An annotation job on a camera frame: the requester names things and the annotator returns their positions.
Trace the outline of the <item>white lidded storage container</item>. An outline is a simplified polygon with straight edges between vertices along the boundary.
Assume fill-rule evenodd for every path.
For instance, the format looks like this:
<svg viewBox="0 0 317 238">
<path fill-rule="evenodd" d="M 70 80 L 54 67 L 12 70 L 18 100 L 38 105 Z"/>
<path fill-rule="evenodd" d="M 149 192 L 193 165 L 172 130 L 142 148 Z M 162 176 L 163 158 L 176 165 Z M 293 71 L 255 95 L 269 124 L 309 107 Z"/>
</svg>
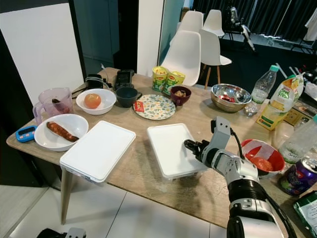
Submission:
<svg viewBox="0 0 317 238">
<path fill-rule="evenodd" d="M 147 133 L 163 179 L 189 177 L 208 170 L 184 147 L 185 140 L 193 140 L 185 124 L 150 126 Z"/>
<path fill-rule="evenodd" d="M 61 157 L 60 166 L 93 183 L 104 183 L 135 138 L 133 131 L 102 120 Z"/>
</svg>

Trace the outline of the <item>red patterned bowl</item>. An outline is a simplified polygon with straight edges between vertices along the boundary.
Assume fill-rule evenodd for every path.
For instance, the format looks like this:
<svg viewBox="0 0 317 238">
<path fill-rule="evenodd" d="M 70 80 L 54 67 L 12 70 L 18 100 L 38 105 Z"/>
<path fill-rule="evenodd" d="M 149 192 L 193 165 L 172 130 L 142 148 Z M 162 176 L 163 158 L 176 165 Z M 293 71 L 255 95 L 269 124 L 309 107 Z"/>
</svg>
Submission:
<svg viewBox="0 0 317 238">
<path fill-rule="evenodd" d="M 248 161 L 251 157 L 264 157 L 272 162 L 275 170 L 274 172 L 261 172 L 258 170 L 258 176 L 263 178 L 272 177 L 278 173 L 283 172 L 285 161 L 278 150 L 261 140 L 245 140 L 241 143 L 241 149 Z"/>
</svg>

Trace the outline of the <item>stainless steel bowl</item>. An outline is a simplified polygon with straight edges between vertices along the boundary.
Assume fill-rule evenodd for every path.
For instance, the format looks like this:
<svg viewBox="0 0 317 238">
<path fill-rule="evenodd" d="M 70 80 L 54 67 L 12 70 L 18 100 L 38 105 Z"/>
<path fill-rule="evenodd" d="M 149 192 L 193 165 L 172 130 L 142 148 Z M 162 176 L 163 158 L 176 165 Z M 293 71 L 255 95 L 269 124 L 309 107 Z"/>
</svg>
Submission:
<svg viewBox="0 0 317 238">
<path fill-rule="evenodd" d="M 227 113 L 237 113 L 252 101 L 251 94 L 247 90 L 232 84 L 216 84 L 211 87 L 210 93 L 213 104 Z M 236 102 L 222 100 L 219 98 L 220 95 L 235 97 Z"/>
</svg>

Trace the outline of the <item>light wooden dining table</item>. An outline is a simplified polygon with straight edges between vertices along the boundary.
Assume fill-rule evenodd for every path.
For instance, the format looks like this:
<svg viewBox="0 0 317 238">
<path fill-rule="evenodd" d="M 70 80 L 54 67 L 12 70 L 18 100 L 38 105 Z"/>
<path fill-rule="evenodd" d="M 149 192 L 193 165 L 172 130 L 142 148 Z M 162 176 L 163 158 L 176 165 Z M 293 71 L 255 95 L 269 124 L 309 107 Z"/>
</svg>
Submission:
<svg viewBox="0 0 317 238">
<path fill-rule="evenodd" d="M 191 90 L 193 97 L 184 106 L 179 107 L 172 117 L 165 120 L 145 119 L 138 116 L 132 108 L 115 106 L 104 115 L 93 116 L 84 113 L 77 105 L 74 107 L 75 112 L 88 121 L 89 128 L 104 120 L 136 133 L 133 143 L 109 174 L 107 178 L 109 184 L 225 228 L 229 218 L 229 200 L 224 179 L 211 170 L 199 173 L 197 178 L 189 177 L 173 181 L 163 179 L 147 134 L 147 127 L 184 123 L 195 140 L 210 140 L 210 121 L 215 116 L 222 116 L 231 122 L 232 129 L 241 141 L 257 139 L 270 142 L 272 132 L 256 124 L 254 118 L 220 111 L 213 105 L 209 91 L 197 87 Z M 14 135 L 9 136 L 6 142 L 14 149 L 39 157 L 57 167 L 64 154 L 45 149 L 34 141 L 20 143 Z M 273 180 L 261 181 L 261 184 L 287 214 L 297 236 L 312 238 L 292 206 L 298 197 L 290 196 L 280 190 L 278 178 L 279 176 L 276 176 Z"/>
</svg>

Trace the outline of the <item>red food pieces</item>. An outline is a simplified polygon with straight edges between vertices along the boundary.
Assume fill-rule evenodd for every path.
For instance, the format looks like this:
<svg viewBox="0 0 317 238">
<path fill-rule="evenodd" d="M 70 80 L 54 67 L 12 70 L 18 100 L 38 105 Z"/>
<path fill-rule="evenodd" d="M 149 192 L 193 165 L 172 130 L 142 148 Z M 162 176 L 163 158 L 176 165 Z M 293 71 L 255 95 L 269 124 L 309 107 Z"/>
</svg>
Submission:
<svg viewBox="0 0 317 238">
<path fill-rule="evenodd" d="M 229 95 L 220 95 L 219 98 L 227 102 L 231 102 L 232 104 L 236 102 L 235 97 L 231 97 Z"/>
</svg>

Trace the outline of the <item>dark teal bowl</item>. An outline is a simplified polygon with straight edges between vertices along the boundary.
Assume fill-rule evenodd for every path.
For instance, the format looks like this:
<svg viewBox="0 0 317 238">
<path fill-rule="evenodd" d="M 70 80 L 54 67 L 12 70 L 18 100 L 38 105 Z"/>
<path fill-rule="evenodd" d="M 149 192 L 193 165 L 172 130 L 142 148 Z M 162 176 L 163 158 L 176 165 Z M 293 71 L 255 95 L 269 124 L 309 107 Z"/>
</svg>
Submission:
<svg viewBox="0 0 317 238">
<path fill-rule="evenodd" d="M 143 94 L 133 87 L 120 87 L 115 92 L 118 106 L 130 108 Z"/>
</svg>

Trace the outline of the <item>yellow cooking oil pouch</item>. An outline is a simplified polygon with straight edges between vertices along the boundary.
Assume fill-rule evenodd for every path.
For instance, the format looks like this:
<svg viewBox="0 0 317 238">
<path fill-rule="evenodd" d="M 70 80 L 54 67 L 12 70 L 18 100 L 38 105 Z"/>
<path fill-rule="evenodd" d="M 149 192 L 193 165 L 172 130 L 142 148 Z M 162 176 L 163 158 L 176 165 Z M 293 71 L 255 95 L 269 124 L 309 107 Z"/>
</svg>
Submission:
<svg viewBox="0 0 317 238">
<path fill-rule="evenodd" d="M 274 130 L 301 96 L 304 88 L 303 73 L 291 75 L 279 84 L 256 123 L 267 130 Z"/>
</svg>

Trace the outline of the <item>white plastic chair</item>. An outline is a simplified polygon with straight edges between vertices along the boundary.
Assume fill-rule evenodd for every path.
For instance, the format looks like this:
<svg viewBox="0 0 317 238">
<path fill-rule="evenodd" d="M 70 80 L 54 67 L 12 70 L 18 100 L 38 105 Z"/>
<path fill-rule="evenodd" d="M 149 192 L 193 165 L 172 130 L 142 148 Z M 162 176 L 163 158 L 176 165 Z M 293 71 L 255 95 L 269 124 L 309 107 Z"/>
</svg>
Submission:
<svg viewBox="0 0 317 238">
<path fill-rule="evenodd" d="M 224 36 L 224 31 L 222 30 L 222 14 L 220 10 L 211 9 L 208 13 L 203 27 L 203 30 L 216 34 L 219 38 Z"/>
<path fill-rule="evenodd" d="M 201 39 L 201 63 L 203 65 L 202 73 L 207 71 L 204 89 L 208 88 L 209 75 L 211 68 L 216 67 L 217 81 L 220 83 L 220 66 L 229 65 L 232 63 L 231 59 L 220 54 L 220 42 L 216 34 L 204 29 L 199 30 Z"/>
<path fill-rule="evenodd" d="M 182 21 L 180 22 L 177 32 L 181 30 L 188 30 L 192 32 L 199 32 L 199 30 L 203 27 L 204 24 L 204 14 L 198 11 L 187 11 Z"/>
<path fill-rule="evenodd" d="M 197 77 L 200 72 L 200 34 L 190 30 L 179 30 L 161 62 L 168 70 L 184 73 L 186 77 Z"/>
</svg>

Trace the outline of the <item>white ceramic bowl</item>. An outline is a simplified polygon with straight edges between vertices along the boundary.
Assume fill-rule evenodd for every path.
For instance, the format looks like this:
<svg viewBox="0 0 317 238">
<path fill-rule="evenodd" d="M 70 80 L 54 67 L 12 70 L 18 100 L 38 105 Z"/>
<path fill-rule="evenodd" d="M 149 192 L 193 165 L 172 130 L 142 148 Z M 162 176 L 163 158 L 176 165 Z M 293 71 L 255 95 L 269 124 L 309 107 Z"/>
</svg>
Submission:
<svg viewBox="0 0 317 238">
<path fill-rule="evenodd" d="M 49 129 L 49 122 L 65 129 L 65 136 L 61 136 Z M 88 121 L 77 114 L 60 114 L 44 120 L 35 131 L 35 141 L 41 147 L 52 151 L 66 151 L 88 131 Z"/>
<path fill-rule="evenodd" d="M 97 109 L 88 109 L 86 108 L 84 104 L 84 97 L 87 94 L 91 94 L 91 93 L 98 94 L 102 98 L 101 105 Z M 82 92 L 76 98 L 77 105 L 79 105 L 79 107 L 81 107 L 81 109 L 85 113 L 92 114 L 92 115 L 101 115 L 101 114 L 108 113 L 108 111 L 113 107 L 115 102 L 116 102 L 116 97 L 114 93 L 112 93 L 108 89 L 88 89 Z"/>
</svg>

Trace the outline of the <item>purple drink can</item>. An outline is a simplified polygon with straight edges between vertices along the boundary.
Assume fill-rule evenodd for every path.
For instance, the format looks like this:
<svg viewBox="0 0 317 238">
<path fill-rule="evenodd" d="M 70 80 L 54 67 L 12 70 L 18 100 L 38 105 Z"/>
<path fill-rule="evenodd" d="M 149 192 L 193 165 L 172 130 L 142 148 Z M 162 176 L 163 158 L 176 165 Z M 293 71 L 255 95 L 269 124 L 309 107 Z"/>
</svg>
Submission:
<svg viewBox="0 0 317 238">
<path fill-rule="evenodd" d="M 278 181 L 281 190 L 299 196 L 317 183 L 317 159 L 303 158 L 284 173 Z"/>
</svg>

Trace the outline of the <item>blue digital timer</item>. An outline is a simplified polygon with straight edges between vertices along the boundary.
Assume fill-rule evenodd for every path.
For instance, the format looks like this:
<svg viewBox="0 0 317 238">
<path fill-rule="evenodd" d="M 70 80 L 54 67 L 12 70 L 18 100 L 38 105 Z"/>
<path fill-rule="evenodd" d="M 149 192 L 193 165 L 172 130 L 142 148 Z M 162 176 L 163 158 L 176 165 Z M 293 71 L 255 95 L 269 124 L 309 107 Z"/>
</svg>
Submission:
<svg viewBox="0 0 317 238">
<path fill-rule="evenodd" d="M 37 129 L 36 125 L 28 125 L 19 129 L 16 133 L 16 140 L 20 143 L 25 143 L 27 141 L 32 141 L 35 139 L 35 131 Z"/>
</svg>

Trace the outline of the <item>orange red tomato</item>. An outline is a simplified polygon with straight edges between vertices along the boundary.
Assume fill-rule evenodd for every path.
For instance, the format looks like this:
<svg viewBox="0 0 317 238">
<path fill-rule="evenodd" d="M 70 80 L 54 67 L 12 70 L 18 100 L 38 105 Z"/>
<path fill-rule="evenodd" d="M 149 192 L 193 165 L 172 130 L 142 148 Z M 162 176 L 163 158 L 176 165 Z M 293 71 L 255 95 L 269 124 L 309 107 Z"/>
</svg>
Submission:
<svg viewBox="0 0 317 238">
<path fill-rule="evenodd" d="M 97 109 L 101 105 L 101 102 L 102 98 L 95 93 L 87 94 L 84 97 L 84 104 L 88 109 Z"/>
</svg>

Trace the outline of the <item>green snack packet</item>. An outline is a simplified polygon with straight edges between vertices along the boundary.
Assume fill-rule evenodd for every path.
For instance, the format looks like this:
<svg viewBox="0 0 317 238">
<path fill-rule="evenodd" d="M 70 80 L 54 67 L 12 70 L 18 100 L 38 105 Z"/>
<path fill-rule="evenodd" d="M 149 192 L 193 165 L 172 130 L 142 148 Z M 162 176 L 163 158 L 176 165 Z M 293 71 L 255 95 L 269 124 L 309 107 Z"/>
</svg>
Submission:
<svg viewBox="0 0 317 238">
<path fill-rule="evenodd" d="M 308 192 L 297 199 L 293 208 L 301 218 L 304 230 L 308 231 L 312 238 L 317 238 L 317 190 Z"/>
</svg>

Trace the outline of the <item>pink transparent measuring jug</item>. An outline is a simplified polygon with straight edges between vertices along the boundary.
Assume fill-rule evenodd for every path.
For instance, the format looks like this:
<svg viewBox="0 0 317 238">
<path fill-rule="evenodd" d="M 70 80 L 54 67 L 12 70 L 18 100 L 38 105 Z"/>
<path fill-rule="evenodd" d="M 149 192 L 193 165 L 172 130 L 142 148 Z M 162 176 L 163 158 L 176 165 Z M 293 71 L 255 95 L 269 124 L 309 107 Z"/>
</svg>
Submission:
<svg viewBox="0 0 317 238">
<path fill-rule="evenodd" d="M 68 87 L 47 89 L 38 98 L 39 102 L 33 106 L 36 125 L 59 114 L 73 113 L 72 92 Z"/>
</svg>

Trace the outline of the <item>black floor mat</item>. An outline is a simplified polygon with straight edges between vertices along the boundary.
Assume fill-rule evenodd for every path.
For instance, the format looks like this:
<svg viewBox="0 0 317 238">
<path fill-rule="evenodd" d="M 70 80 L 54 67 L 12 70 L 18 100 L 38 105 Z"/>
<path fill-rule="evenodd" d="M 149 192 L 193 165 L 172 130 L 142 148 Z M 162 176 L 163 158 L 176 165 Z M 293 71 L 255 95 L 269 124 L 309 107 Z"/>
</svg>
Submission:
<svg viewBox="0 0 317 238">
<path fill-rule="evenodd" d="M 66 238 L 66 232 L 57 232 L 52 229 L 43 229 L 36 238 Z"/>
</svg>

